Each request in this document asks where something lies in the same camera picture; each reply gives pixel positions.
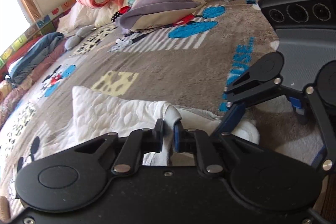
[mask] window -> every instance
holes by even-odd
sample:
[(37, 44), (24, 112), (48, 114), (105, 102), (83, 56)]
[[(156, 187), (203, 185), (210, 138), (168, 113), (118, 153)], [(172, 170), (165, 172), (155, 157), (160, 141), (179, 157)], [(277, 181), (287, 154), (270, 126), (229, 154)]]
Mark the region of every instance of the window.
[(30, 24), (19, 0), (0, 0), (0, 54), (2, 54)]

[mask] camera lens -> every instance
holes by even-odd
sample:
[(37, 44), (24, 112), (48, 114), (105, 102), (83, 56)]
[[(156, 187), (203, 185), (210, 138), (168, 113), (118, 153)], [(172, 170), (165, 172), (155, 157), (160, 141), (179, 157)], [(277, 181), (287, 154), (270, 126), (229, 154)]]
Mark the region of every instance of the camera lens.
[(272, 9), (269, 11), (269, 16), (276, 22), (283, 22), (285, 20), (285, 17), (283, 13), (281, 13), (279, 10)]
[(313, 13), (321, 21), (328, 21), (331, 18), (329, 8), (322, 3), (317, 3), (313, 6)]
[(297, 23), (304, 23), (307, 22), (309, 19), (307, 10), (298, 4), (288, 5), (287, 14), (292, 20)]

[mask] metal screw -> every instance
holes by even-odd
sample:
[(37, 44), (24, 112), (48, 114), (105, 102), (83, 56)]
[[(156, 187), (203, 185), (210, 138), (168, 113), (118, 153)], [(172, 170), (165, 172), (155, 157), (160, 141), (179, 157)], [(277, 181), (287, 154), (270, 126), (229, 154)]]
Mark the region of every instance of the metal screw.
[(309, 86), (306, 88), (306, 93), (307, 94), (312, 94), (314, 92), (314, 88), (312, 86)]
[(302, 221), (302, 224), (311, 224), (311, 223), (312, 223), (312, 221), (309, 218), (307, 218), (304, 221)]
[(209, 165), (208, 167), (207, 167), (207, 172), (209, 172), (209, 173), (214, 173), (214, 174), (216, 174), (216, 173), (220, 173), (220, 172), (222, 172), (223, 171), (223, 167), (221, 167), (220, 165), (218, 165), (218, 164), (212, 164), (212, 165)]
[(130, 171), (131, 167), (128, 164), (118, 164), (116, 165), (113, 170), (118, 173), (126, 173)]
[(26, 217), (26, 218), (23, 220), (23, 223), (24, 223), (24, 224), (35, 224), (35, 220), (32, 219), (31, 217)]
[(279, 85), (281, 83), (281, 79), (280, 78), (275, 78), (274, 79), (274, 84)]
[(163, 173), (166, 177), (171, 177), (173, 175), (173, 172), (167, 171)]
[(333, 162), (331, 160), (326, 160), (322, 165), (324, 171), (329, 171), (332, 168), (332, 166)]

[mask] bed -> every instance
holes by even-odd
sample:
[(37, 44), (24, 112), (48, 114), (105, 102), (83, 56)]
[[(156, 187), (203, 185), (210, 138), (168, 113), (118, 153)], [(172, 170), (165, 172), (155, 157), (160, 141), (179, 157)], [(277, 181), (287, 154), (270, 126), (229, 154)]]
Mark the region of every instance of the bed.
[[(213, 10), (220, 12), (205, 16)], [(113, 52), (110, 48), (123, 36), (122, 30), (114, 23), (104, 25), (62, 55), (36, 81), (0, 131), (1, 195), (9, 200), (12, 216), (22, 210), (13, 186), (21, 168), (95, 136), (87, 133), (74, 140), (70, 134), (73, 126), (85, 123), (75, 102), (85, 102), (92, 92), (126, 100), (167, 101), (209, 111), (213, 119), (224, 115), (223, 88), (230, 76), (275, 51), (277, 36), (255, 0), (208, 1), (196, 15), (199, 26), (211, 27), (186, 37), (172, 35), (176, 26), (159, 29)], [(242, 47), (253, 51), (242, 53)], [(52, 75), (61, 80), (46, 89)], [(74, 86), (86, 88), (76, 89), (82, 92), (76, 93), (76, 99)], [(85, 103), (82, 109), (93, 109), (97, 101)], [(249, 109), (245, 119), (256, 125), (263, 147), (306, 163), (322, 146), (318, 129), (313, 124), (299, 125), (284, 97)]]

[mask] white quilted cloth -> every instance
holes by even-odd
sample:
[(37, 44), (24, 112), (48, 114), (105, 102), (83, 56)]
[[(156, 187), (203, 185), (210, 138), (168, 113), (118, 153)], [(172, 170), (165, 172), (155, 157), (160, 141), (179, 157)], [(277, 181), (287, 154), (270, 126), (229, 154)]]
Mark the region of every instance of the white quilted cloth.
[(124, 100), (118, 97), (74, 86), (73, 118), (68, 126), (56, 133), (50, 146), (55, 152), (68, 149), (108, 132), (119, 137), (129, 136), (133, 130), (154, 128), (157, 119), (166, 123), (166, 136), (161, 153), (148, 153), (145, 165), (167, 165), (174, 123), (181, 119), (179, 112), (168, 102)]

